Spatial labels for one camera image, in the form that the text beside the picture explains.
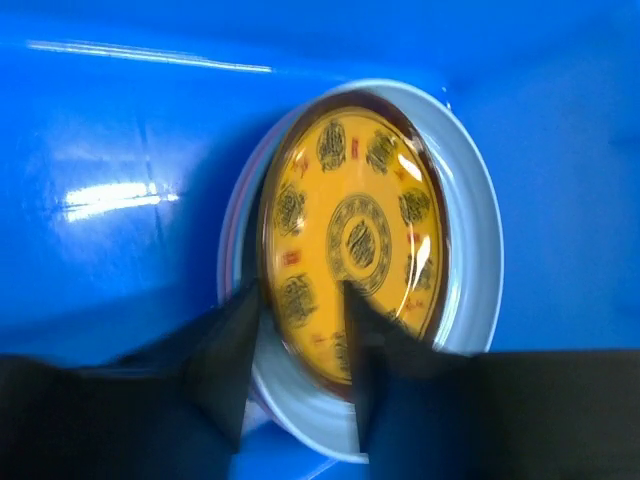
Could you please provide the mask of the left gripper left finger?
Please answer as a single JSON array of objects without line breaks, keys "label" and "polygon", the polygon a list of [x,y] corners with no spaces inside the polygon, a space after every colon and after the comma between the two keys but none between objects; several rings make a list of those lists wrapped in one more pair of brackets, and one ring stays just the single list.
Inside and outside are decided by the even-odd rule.
[{"label": "left gripper left finger", "polygon": [[250,281],[115,361],[1,358],[5,479],[224,479],[241,443],[260,320]]}]

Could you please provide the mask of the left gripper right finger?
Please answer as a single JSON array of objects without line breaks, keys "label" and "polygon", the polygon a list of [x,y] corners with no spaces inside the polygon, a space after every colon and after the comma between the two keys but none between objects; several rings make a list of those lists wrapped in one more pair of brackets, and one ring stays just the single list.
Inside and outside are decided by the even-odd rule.
[{"label": "left gripper right finger", "polygon": [[342,285],[373,479],[635,479],[635,350],[437,351]]}]

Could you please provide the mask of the light blue plastic plate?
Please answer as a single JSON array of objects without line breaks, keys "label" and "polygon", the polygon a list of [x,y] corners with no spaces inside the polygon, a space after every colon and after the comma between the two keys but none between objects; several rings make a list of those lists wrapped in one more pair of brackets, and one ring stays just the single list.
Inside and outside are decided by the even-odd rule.
[{"label": "light blue plastic plate", "polygon": [[[352,81],[332,91],[355,89],[391,101],[409,117],[426,142],[443,184],[452,260],[435,347],[457,353],[488,350],[503,291],[504,241],[496,194],[481,153],[459,120],[428,93],[390,79]],[[290,111],[260,140],[268,144],[269,157],[247,224],[242,282],[256,273],[255,217],[266,171],[285,132],[303,110],[297,107]],[[250,397],[269,419],[307,447],[336,460],[366,462],[358,444],[352,404],[318,386],[297,365],[276,334],[268,312],[261,316]]]}]

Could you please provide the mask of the yellow patterned plate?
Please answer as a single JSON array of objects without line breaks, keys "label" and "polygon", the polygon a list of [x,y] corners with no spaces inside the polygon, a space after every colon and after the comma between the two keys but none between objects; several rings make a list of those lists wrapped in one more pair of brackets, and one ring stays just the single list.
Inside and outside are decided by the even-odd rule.
[{"label": "yellow patterned plate", "polygon": [[272,157],[258,226],[276,329],[320,387],[350,395],[344,282],[410,335],[435,338],[451,269],[443,185],[391,101],[357,88],[306,106]]}]

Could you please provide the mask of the pink plastic plate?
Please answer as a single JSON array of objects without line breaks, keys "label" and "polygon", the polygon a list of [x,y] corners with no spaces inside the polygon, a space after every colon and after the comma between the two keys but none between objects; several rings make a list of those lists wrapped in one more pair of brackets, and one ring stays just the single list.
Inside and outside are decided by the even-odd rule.
[{"label": "pink plastic plate", "polygon": [[241,170],[225,210],[217,256],[217,299],[220,303],[242,282],[246,229],[267,157],[269,146],[261,141]]}]

